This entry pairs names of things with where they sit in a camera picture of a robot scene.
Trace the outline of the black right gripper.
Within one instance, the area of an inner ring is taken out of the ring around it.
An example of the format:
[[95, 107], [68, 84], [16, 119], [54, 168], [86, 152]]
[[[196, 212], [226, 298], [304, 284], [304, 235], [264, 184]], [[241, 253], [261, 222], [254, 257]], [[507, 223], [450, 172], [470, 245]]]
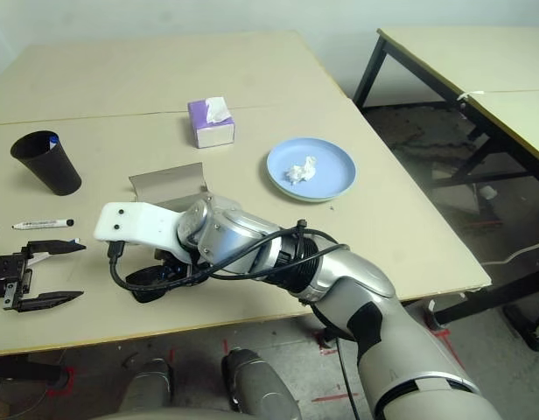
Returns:
[[176, 282], [177, 285], [196, 285], [199, 283], [198, 279], [186, 280], [187, 277], [193, 274], [193, 267], [190, 264], [181, 262], [170, 252], [156, 249], [154, 257], [160, 262], [154, 284]]

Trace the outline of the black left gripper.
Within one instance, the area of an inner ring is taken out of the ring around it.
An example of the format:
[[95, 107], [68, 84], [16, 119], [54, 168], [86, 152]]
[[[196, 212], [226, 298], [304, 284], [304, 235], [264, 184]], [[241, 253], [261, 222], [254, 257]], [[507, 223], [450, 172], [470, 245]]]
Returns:
[[58, 291], [23, 299], [23, 295], [30, 291], [32, 270], [27, 264], [33, 258], [33, 254], [63, 255], [86, 248], [76, 241], [29, 241], [19, 252], [0, 255], [0, 298], [3, 300], [3, 309], [17, 312], [39, 311], [51, 309], [80, 297], [83, 291]]

